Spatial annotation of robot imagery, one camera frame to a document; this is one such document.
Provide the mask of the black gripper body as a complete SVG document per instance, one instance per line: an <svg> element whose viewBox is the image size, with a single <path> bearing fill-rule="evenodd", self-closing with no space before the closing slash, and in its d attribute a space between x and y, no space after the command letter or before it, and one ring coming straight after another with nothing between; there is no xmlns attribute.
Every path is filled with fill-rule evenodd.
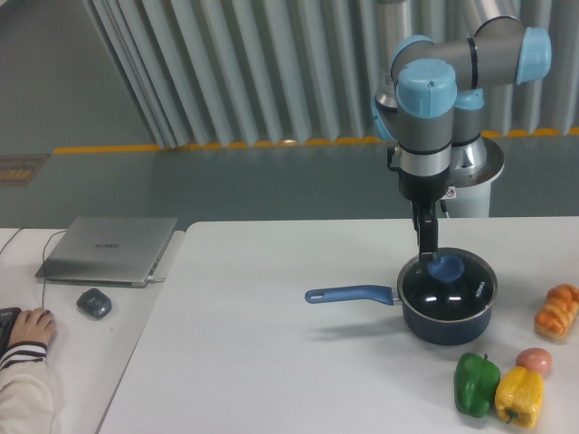
<svg viewBox="0 0 579 434"><path fill-rule="evenodd" d="M399 191L404 198L411 202L437 202L448 190L450 171L418 176L400 170L398 176Z"/></svg>

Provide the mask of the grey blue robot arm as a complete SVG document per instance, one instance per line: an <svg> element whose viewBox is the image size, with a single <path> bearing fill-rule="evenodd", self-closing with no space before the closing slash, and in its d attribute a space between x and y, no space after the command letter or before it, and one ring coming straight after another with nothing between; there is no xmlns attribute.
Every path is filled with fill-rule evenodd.
<svg viewBox="0 0 579 434"><path fill-rule="evenodd" d="M489 213L490 188L504 167L482 136L483 91L542 80L550 70L547 30L525 27L509 1L464 1L466 37L398 43L371 103L378 136L396 141L388 167L413 209L419 258L439 256L439 212Z"/></svg>

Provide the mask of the white striped sleeve forearm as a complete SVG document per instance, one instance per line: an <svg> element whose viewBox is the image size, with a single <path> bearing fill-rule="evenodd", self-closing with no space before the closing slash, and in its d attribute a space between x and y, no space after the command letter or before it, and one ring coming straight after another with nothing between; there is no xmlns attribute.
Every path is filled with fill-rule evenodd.
<svg viewBox="0 0 579 434"><path fill-rule="evenodd" d="M47 345L10 345L1 358L1 432L50 433L54 402Z"/></svg>

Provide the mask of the person's hand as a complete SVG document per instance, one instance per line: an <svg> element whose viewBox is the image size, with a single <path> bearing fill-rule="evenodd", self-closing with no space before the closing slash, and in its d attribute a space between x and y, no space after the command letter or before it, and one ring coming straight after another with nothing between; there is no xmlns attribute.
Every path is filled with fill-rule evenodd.
<svg viewBox="0 0 579 434"><path fill-rule="evenodd" d="M50 310L41 307L24 310L14 323L7 347L34 344L48 349L55 331L55 316Z"/></svg>

